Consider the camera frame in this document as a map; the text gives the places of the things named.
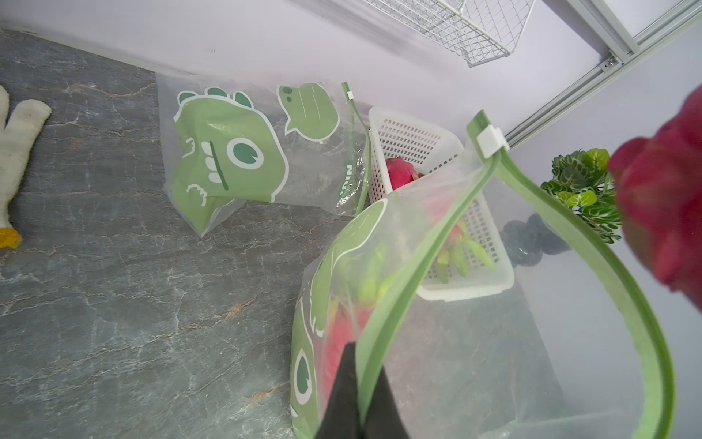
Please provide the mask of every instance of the white glove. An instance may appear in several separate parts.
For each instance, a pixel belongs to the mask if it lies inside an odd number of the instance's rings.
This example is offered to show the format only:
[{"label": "white glove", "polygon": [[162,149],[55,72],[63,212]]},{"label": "white glove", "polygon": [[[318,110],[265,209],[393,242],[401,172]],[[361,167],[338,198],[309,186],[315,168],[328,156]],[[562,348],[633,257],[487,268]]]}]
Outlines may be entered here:
[{"label": "white glove", "polygon": [[38,100],[23,100],[5,125],[9,111],[10,96],[0,86],[0,249],[16,249],[22,241],[10,224],[7,208],[20,187],[29,150],[51,114],[51,108]]}]

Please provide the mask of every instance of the gray marble surface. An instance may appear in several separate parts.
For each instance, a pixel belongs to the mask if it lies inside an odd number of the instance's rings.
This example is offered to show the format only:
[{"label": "gray marble surface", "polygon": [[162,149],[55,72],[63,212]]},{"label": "gray marble surface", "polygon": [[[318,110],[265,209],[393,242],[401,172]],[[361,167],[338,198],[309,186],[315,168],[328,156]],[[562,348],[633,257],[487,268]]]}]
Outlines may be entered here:
[{"label": "gray marble surface", "polygon": [[288,438],[303,268],[346,219],[247,204],[204,239],[171,206],[154,74],[0,33],[12,106],[53,114],[0,250],[4,438]]}]

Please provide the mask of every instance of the plastic zipper bag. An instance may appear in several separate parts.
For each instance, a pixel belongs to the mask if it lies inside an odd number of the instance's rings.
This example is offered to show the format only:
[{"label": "plastic zipper bag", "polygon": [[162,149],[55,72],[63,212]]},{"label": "plastic zipper bag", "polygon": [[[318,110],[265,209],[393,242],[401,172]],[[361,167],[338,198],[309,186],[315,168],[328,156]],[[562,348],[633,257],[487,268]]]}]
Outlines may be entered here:
[{"label": "plastic zipper bag", "polygon": [[[291,351],[299,438],[314,437],[350,341],[362,421],[385,365],[412,438],[667,436],[673,366],[646,299],[592,229],[524,176],[495,132],[478,114],[468,133],[480,152],[467,148],[372,204],[305,271]],[[496,294],[417,296],[481,196],[497,228],[537,213],[572,251],[516,267]]]},{"label": "plastic zipper bag", "polygon": [[200,236],[248,199],[362,209],[370,140],[346,83],[157,82],[166,192]]}]

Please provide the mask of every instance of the white wire shelf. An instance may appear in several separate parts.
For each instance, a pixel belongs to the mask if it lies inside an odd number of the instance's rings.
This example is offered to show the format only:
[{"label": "white wire shelf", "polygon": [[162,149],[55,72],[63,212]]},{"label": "white wire shelf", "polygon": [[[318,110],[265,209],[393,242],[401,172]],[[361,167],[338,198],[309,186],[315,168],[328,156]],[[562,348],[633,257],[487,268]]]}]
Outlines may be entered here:
[{"label": "white wire shelf", "polygon": [[365,0],[474,67],[511,55],[534,0]]}]

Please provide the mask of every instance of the green leaves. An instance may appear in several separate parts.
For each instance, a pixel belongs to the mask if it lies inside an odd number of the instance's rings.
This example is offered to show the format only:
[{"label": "green leaves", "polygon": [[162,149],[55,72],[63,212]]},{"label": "green leaves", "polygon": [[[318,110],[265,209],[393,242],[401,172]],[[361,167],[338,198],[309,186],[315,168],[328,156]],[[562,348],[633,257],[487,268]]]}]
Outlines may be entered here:
[{"label": "green leaves", "polygon": [[601,148],[593,148],[585,155],[584,162],[593,171],[606,172],[609,164],[609,152]]},{"label": "green leaves", "polygon": [[442,249],[439,252],[436,260],[436,271],[437,277],[442,284],[449,283],[449,262],[451,261],[451,254],[448,249]]},{"label": "green leaves", "polygon": [[555,197],[559,192],[568,192],[570,188],[558,180],[551,180],[541,183],[541,189],[544,189]]},{"label": "green leaves", "polygon": [[615,231],[621,217],[614,202],[614,184],[607,171],[609,153],[602,148],[579,150],[553,159],[553,179],[541,185],[582,218],[608,244],[621,239]]},{"label": "green leaves", "polygon": [[487,268],[493,268],[495,266],[495,261],[492,260],[492,256],[490,256],[486,249],[482,248],[482,245],[478,244],[469,237],[464,237],[463,242],[470,248],[478,261],[482,262],[483,265],[485,265]]},{"label": "green leaves", "polygon": [[470,271],[470,265],[468,264],[468,259],[465,257],[463,246],[459,244],[452,246],[449,250],[449,255],[451,257],[451,262],[453,262],[458,270],[458,274],[467,277],[468,271]]}]

